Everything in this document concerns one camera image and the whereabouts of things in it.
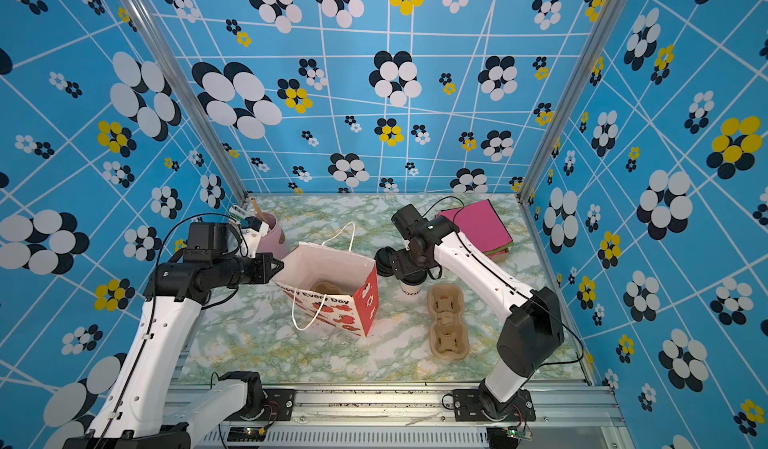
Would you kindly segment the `white paper coffee cup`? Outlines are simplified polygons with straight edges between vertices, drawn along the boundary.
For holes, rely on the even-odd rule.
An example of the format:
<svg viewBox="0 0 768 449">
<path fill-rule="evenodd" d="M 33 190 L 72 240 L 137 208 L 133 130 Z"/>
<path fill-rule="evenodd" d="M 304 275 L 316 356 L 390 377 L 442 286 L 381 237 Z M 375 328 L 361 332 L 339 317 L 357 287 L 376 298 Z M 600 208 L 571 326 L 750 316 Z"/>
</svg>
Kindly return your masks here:
<svg viewBox="0 0 768 449">
<path fill-rule="evenodd" d="M 405 278 L 400 281 L 400 288 L 404 294 L 416 296 L 421 292 L 424 282 L 424 278 Z"/>
</svg>

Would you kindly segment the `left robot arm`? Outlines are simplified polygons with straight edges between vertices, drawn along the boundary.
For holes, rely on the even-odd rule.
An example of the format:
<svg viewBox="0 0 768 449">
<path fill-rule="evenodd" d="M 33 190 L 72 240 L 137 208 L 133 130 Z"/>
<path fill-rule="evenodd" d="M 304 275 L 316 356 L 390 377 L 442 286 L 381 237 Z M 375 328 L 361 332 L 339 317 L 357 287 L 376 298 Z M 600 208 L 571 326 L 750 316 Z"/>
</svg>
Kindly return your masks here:
<svg viewBox="0 0 768 449">
<path fill-rule="evenodd" d="M 258 249 L 268 232 L 262 221 L 247 228 L 190 224 L 185 247 L 153 268 L 139 328 L 105 406 L 84 435 L 64 447 L 191 448 L 231 416 L 277 418 L 259 374 L 234 371 L 164 420 L 175 365 L 212 291 L 265 285 L 283 269 L 282 261 Z"/>
</svg>

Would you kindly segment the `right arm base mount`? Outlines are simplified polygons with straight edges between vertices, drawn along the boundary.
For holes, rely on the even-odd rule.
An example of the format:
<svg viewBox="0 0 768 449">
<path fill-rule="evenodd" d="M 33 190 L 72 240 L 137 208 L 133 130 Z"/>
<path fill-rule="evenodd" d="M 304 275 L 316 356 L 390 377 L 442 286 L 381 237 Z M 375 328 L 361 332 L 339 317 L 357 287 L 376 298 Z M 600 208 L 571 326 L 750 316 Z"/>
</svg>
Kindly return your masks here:
<svg viewBox="0 0 768 449">
<path fill-rule="evenodd" d="M 520 389 L 507 402 L 499 402 L 489 391 L 456 389 L 451 392 L 457 422 L 509 422 L 522 426 L 536 420 L 529 391 Z"/>
</svg>

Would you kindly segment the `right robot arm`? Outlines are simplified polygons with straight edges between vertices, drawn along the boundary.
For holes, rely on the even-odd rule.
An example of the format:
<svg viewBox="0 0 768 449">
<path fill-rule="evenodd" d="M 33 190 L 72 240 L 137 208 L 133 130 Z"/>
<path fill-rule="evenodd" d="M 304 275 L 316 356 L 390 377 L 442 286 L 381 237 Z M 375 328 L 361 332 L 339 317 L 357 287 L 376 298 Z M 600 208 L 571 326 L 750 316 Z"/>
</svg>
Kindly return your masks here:
<svg viewBox="0 0 768 449">
<path fill-rule="evenodd" d="M 499 419 L 517 392 L 565 339 L 558 296 L 535 289 L 506 273 L 444 216 L 426 219 L 413 205 L 391 218 L 405 247 L 390 257 L 397 279 L 446 269 L 472 289 L 503 323 L 499 360 L 479 385 L 485 413 Z"/>
</svg>

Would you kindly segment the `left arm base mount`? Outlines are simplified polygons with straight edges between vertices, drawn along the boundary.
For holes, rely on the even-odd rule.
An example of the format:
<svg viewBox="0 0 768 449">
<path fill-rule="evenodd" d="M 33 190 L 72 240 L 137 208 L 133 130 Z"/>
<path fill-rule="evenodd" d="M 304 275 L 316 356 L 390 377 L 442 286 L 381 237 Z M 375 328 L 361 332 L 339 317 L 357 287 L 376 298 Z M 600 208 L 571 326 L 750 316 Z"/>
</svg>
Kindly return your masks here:
<svg viewBox="0 0 768 449">
<path fill-rule="evenodd" d="M 295 402 L 296 391 L 284 387 L 267 388 L 261 396 L 261 406 L 257 409 L 246 408 L 228 416 L 226 422 L 283 422 L 290 421 Z"/>
</svg>

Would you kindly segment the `single cardboard cup carrier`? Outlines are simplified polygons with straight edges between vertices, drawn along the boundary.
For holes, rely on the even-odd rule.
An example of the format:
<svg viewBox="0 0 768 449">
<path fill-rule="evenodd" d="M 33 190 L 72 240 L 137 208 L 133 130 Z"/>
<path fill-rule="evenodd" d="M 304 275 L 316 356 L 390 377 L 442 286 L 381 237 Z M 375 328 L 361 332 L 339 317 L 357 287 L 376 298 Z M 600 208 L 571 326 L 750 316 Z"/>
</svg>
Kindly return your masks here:
<svg viewBox="0 0 768 449">
<path fill-rule="evenodd" d="M 312 287 L 311 291 L 322 295 L 345 295 L 342 287 L 330 281 L 317 281 Z"/>
</svg>

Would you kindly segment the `red white paper bag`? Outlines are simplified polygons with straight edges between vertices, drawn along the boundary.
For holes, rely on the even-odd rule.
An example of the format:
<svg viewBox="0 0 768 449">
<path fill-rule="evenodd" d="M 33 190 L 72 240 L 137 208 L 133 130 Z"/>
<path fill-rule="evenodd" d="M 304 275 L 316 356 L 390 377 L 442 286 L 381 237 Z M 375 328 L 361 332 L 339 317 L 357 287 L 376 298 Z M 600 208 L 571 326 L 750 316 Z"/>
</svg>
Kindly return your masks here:
<svg viewBox="0 0 768 449">
<path fill-rule="evenodd" d="M 375 261 L 353 251 L 349 222 L 320 244 L 301 242 L 273 282 L 291 301 L 291 323 L 304 332 L 320 323 L 357 337 L 370 334 L 380 307 Z"/>
</svg>

